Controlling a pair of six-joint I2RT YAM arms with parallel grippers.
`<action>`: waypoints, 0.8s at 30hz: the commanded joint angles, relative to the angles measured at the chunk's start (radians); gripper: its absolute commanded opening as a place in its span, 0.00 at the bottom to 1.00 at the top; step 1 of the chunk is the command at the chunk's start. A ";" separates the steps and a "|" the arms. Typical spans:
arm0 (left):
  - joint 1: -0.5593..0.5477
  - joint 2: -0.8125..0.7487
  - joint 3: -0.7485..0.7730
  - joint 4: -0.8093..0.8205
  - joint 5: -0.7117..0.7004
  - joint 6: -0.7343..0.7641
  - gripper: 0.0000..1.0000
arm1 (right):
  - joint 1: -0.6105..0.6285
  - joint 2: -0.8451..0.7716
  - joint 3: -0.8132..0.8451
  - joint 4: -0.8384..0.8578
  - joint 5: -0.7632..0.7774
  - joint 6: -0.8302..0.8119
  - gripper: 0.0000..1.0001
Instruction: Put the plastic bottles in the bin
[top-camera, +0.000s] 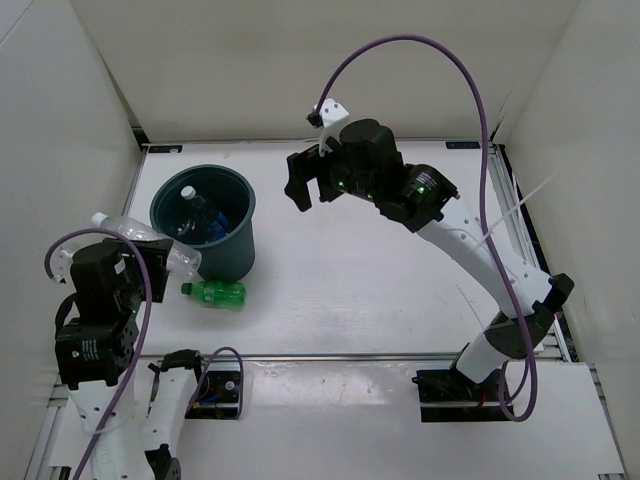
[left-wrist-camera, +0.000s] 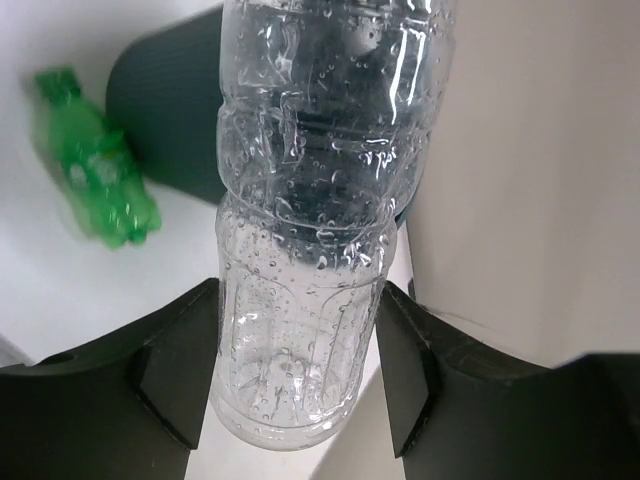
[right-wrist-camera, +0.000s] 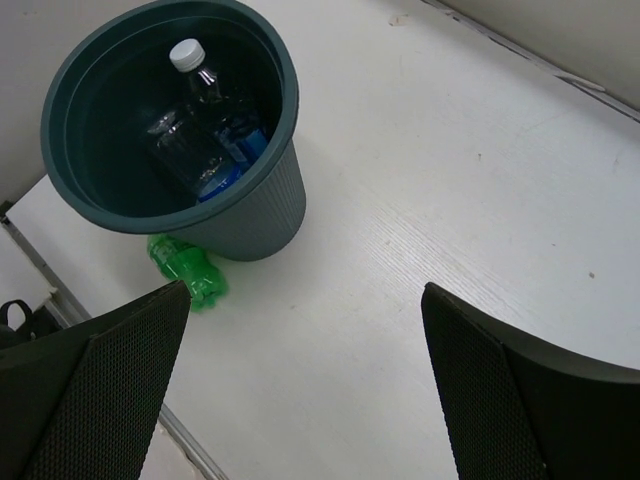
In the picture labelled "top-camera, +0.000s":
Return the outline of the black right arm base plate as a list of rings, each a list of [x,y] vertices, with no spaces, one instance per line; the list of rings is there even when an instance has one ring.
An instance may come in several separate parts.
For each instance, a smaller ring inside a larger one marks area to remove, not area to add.
[[[499,403],[499,370],[475,384],[449,368],[418,370],[412,378],[418,388],[423,423],[504,422]]]

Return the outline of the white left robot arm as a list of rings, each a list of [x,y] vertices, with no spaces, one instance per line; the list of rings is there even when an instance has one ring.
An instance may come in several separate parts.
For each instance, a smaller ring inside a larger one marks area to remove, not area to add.
[[[206,395],[210,377],[196,350],[178,350],[149,367],[148,410],[140,411],[134,376],[150,324],[164,297],[170,240],[104,239],[71,256],[74,291],[55,315],[55,354],[88,444],[74,479],[179,479],[176,448],[189,400]]]

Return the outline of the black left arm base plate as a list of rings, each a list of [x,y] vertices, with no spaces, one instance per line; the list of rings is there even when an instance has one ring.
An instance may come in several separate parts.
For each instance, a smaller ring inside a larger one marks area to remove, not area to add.
[[[243,376],[238,365],[213,366],[206,374],[198,397],[185,415],[186,419],[238,420]]]

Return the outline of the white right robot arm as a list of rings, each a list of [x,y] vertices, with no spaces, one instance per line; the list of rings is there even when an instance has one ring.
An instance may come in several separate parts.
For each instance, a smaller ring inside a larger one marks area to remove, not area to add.
[[[287,159],[284,192],[300,211],[311,207],[311,180],[323,202],[343,194],[369,201],[382,216],[444,251],[498,304],[494,320],[460,352],[449,375],[455,396],[476,397],[505,361],[526,357],[517,317],[524,317],[531,343],[539,344],[572,292],[573,280],[547,274],[501,243],[482,242],[480,221],[460,200],[457,187],[429,165],[405,163],[392,131],[378,121],[355,121],[329,144],[328,153],[313,146]]]

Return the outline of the clear plastic bottle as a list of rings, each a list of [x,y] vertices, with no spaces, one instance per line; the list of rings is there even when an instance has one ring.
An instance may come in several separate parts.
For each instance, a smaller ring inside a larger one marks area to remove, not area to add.
[[[96,228],[117,232],[132,241],[171,240],[172,246],[167,259],[167,268],[170,274],[184,281],[190,281],[198,272],[202,261],[202,255],[198,251],[157,232],[143,222],[126,216],[111,216],[96,212],[91,218],[91,224]]]

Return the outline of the green plastic bottle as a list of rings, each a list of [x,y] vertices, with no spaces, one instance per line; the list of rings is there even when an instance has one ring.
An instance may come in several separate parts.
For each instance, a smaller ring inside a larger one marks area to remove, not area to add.
[[[220,280],[183,283],[180,287],[183,295],[197,299],[205,305],[216,307],[240,308],[245,305],[246,288],[241,282]]]

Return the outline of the blue label bottle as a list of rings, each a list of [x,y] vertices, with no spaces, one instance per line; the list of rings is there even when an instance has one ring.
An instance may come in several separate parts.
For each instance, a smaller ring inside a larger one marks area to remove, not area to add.
[[[180,195],[187,207],[186,218],[193,215],[212,215],[214,218],[219,214],[224,215],[212,200],[199,194],[191,185],[183,187]]]
[[[224,238],[229,233],[229,222],[219,214],[193,215],[182,221],[176,229],[176,239],[188,245],[202,245]]]

